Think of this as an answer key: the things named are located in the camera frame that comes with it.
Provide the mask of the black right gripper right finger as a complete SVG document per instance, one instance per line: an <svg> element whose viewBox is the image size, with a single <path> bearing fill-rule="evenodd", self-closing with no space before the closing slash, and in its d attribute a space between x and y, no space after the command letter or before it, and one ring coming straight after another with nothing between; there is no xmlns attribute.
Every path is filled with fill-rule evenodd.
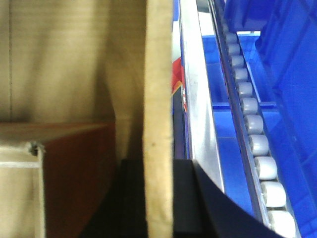
<svg viewBox="0 0 317 238"><path fill-rule="evenodd" d="M173 161L175 238L277 238L228 198L191 160Z"/></svg>

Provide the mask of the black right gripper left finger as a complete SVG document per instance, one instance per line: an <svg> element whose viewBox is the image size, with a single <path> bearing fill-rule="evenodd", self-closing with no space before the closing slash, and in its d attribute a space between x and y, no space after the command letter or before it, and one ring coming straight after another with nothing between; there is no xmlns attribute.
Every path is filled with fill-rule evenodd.
<svg viewBox="0 0 317 238"><path fill-rule="evenodd" d="M143 161L123 160L113 185L79 237L147 236Z"/></svg>

